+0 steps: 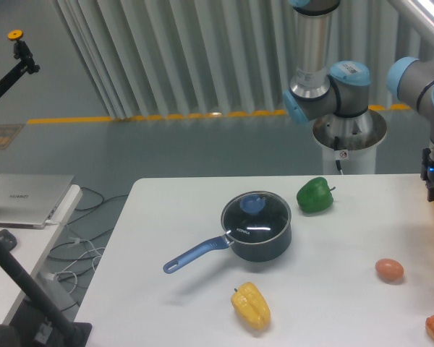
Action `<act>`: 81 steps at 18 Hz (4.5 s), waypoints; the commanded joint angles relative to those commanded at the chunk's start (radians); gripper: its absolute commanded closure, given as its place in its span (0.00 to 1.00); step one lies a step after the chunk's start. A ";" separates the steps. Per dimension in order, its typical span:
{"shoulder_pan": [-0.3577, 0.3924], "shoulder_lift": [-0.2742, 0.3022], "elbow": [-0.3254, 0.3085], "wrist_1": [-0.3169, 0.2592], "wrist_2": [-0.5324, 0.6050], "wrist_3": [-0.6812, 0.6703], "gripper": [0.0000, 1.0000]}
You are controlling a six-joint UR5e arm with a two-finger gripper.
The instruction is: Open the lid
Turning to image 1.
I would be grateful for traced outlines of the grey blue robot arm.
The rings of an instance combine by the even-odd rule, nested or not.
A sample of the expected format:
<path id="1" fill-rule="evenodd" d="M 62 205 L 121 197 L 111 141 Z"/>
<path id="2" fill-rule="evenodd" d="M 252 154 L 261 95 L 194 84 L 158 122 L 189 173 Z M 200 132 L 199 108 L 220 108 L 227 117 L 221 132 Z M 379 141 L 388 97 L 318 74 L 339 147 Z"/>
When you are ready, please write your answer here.
<path id="1" fill-rule="evenodd" d="M 291 1 L 298 14 L 297 71 L 283 91 L 297 123 L 315 121 L 316 140 L 333 150 L 368 148 L 385 134 L 383 119 L 368 111 L 370 73 L 355 61 L 326 66 L 333 12 L 339 1 Z M 391 6 L 434 48 L 434 1 L 392 1 Z M 386 86 L 398 100 L 426 118 L 430 144 L 422 151 L 421 179 L 434 201 L 434 59 L 404 57 L 388 71 Z"/>

